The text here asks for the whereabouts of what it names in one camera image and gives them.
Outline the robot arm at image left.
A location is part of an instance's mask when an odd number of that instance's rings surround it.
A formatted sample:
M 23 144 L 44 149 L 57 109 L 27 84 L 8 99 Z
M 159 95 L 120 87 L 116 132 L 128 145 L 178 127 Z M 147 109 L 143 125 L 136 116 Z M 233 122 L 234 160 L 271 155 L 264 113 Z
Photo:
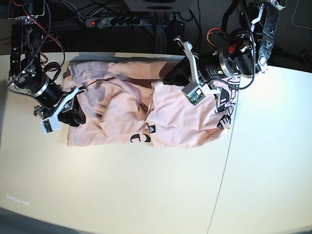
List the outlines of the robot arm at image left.
M 51 34 L 51 10 L 45 0 L 11 0 L 9 19 L 18 20 L 12 26 L 9 92 L 34 99 L 38 105 L 33 114 L 41 118 L 45 133 L 60 129 L 60 123 L 79 127 L 86 116 L 77 96 L 85 87 L 64 91 L 56 84 L 62 64 L 49 62 L 42 47 L 49 40 L 61 43 Z

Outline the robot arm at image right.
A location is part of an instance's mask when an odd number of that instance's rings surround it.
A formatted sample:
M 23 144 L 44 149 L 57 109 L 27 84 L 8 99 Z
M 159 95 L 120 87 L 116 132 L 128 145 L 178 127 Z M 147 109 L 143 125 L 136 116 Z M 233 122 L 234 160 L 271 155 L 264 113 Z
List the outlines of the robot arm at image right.
M 195 83 L 214 87 L 215 82 L 241 90 L 225 79 L 245 77 L 251 80 L 264 73 L 270 58 L 280 12 L 284 0 L 234 0 L 222 18 L 219 28 L 207 32 L 206 40 L 213 48 L 210 54 L 196 54 L 194 62 L 185 57 L 164 78 L 165 85 L 187 86 Z

